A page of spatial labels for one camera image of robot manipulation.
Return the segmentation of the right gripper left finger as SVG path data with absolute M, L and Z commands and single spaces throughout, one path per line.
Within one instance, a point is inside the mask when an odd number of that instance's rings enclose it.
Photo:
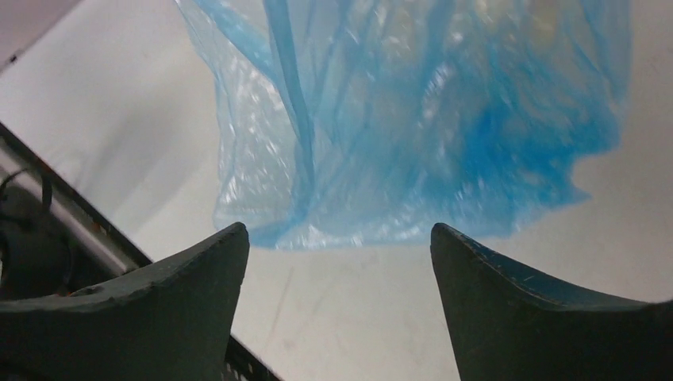
M 237 222 L 72 295 L 3 302 L 2 379 L 223 379 L 249 249 Z

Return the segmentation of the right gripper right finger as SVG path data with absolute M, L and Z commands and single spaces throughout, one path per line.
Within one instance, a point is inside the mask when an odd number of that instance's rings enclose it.
M 444 223 L 430 252 L 461 379 L 671 379 L 671 302 L 577 286 Z

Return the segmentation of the blue plastic trash bag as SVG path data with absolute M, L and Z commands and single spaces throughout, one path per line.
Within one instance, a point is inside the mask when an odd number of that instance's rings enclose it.
M 627 114 L 629 1 L 180 1 L 216 91 L 213 224 L 258 247 L 506 237 L 583 202 Z

